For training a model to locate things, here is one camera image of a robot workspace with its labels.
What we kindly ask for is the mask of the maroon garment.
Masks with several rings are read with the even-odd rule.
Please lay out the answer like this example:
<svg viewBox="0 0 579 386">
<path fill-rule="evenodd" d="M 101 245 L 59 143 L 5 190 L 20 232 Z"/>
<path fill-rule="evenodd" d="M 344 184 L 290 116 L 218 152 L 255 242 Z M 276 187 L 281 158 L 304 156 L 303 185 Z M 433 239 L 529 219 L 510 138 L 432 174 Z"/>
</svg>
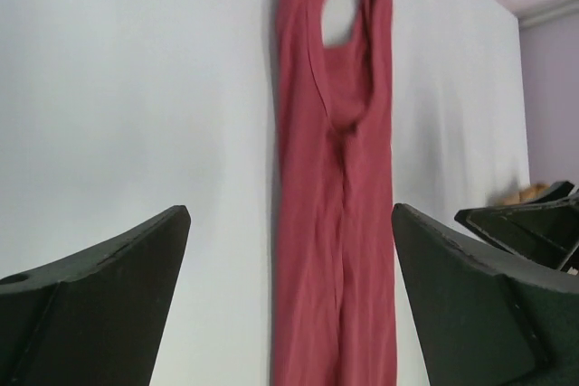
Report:
<svg viewBox="0 0 579 386">
<path fill-rule="evenodd" d="M 280 0 L 280 217 L 272 381 L 397 380 L 392 177 L 394 0 L 359 0 L 350 39 L 326 0 Z"/>
</svg>

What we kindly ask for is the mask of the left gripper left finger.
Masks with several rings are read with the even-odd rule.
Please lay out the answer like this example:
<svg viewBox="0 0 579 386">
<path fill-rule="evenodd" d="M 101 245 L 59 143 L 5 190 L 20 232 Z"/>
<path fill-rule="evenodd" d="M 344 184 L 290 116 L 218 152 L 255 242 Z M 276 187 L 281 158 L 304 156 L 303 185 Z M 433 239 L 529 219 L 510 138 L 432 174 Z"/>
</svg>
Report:
<svg viewBox="0 0 579 386">
<path fill-rule="evenodd" d="M 117 237 L 1 280 L 1 383 L 148 385 L 191 218 L 168 208 Z"/>
</svg>

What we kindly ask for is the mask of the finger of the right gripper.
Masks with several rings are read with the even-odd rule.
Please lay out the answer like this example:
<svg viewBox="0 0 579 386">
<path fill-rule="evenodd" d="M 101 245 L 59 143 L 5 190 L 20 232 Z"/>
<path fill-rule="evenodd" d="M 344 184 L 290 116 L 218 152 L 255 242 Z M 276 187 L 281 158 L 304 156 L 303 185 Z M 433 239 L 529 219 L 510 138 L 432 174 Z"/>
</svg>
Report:
<svg viewBox="0 0 579 386">
<path fill-rule="evenodd" d="M 552 269 L 578 268 L 578 209 L 460 210 L 455 221 L 488 244 Z"/>
<path fill-rule="evenodd" d="M 516 213 L 578 213 L 578 186 L 569 181 L 558 181 L 548 186 L 535 198 L 522 202 Z"/>
</svg>

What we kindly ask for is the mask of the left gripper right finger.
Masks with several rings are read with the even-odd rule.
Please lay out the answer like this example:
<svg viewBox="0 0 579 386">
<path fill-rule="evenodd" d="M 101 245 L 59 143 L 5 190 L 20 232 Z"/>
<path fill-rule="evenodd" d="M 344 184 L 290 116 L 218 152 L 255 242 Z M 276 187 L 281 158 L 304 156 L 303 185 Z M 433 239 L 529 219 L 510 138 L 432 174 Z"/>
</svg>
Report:
<svg viewBox="0 0 579 386">
<path fill-rule="evenodd" d="M 395 247 L 432 385 L 578 383 L 578 278 L 459 233 L 412 206 Z"/>
</svg>

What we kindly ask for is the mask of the tan tank top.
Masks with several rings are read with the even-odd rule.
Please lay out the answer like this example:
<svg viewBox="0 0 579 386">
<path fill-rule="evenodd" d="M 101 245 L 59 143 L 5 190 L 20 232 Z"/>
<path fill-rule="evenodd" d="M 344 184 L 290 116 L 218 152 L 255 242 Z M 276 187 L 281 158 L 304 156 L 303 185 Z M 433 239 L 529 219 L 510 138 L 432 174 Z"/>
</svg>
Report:
<svg viewBox="0 0 579 386">
<path fill-rule="evenodd" d="M 499 198 L 493 200 L 490 204 L 493 206 L 509 206 L 533 201 L 541 196 L 549 188 L 550 184 L 546 183 L 530 184 L 513 193 L 505 193 Z"/>
</svg>

